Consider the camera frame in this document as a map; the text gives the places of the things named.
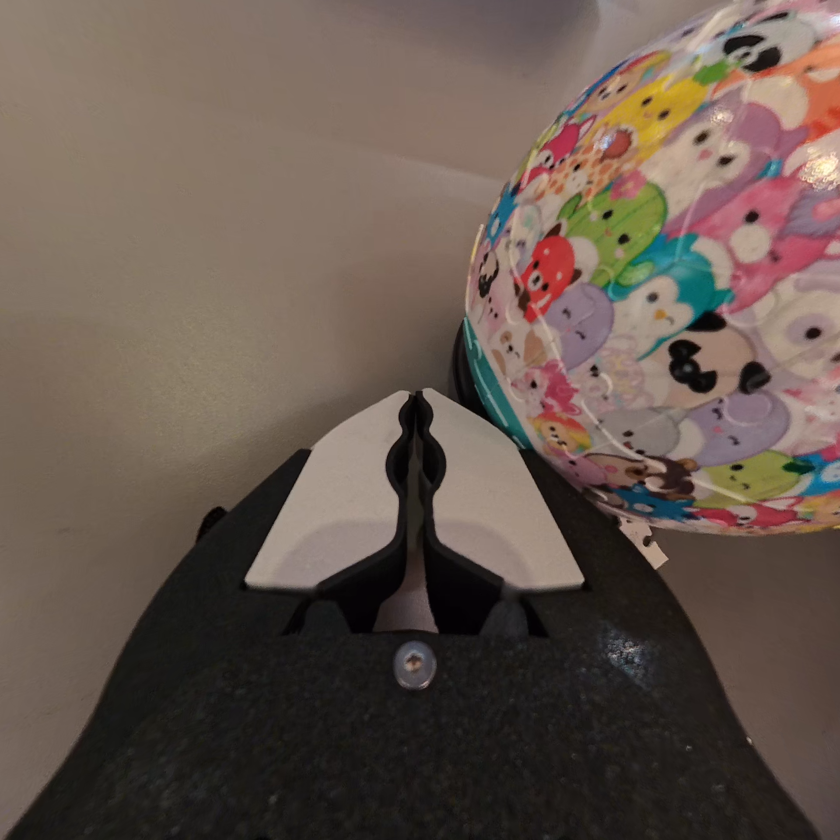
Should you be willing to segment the colourful puzzle ball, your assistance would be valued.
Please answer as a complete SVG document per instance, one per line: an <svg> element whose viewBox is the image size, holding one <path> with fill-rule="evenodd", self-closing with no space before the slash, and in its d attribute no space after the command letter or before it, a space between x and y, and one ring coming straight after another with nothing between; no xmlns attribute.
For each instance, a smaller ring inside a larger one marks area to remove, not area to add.
<svg viewBox="0 0 840 840"><path fill-rule="evenodd" d="M501 432L604 512L838 528L838 2L729 2L545 130L476 239Z"/></svg>

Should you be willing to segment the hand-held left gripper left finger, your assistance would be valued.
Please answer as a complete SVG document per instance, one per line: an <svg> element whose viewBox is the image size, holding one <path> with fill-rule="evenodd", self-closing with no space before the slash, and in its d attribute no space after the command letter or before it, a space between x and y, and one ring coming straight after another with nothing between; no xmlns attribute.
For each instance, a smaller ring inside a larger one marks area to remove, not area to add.
<svg viewBox="0 0 840 840"><path fill-rule="evenodd" d="M311 447L245 576L253 591L335 602L370 633L406 571L415 397L398 391Z"/></svg>

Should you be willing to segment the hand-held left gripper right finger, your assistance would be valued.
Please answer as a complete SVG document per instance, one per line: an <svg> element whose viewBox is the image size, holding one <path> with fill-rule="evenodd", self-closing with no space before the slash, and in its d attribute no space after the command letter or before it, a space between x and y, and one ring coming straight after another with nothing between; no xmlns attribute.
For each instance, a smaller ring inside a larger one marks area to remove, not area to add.
<svg viewBox="0 0 840 840"><path fill-rule="evenodd" d="M442 635L498 604L579 591L584 575L518 446L434 389L416 394L427 597Z"/></svg>

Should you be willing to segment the black ball stand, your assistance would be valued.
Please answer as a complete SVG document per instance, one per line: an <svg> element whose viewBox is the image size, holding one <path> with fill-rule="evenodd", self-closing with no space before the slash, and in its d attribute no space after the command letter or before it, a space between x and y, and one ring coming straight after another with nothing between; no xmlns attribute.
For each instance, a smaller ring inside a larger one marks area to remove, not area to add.
<svg viewBox="0 0 840 840"><path fill-rule="evenodd" d="M452 399L499 429L504 428L497 400L498 381L469 316L458 326L451 353L448 389Z"/></svg>

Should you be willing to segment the white puzzle piece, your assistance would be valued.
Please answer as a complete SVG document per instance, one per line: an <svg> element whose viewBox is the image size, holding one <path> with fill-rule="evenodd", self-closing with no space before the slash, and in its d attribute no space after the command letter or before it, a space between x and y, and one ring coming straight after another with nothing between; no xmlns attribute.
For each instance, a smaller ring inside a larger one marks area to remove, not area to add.
<svg viewBox="0 0 840 840"><path fill-rule="evenodd" d="M667 555L657 544L655 535L647 524L634 519L619 518L618 527L654 570L659 570L668 561Z"/></svg>

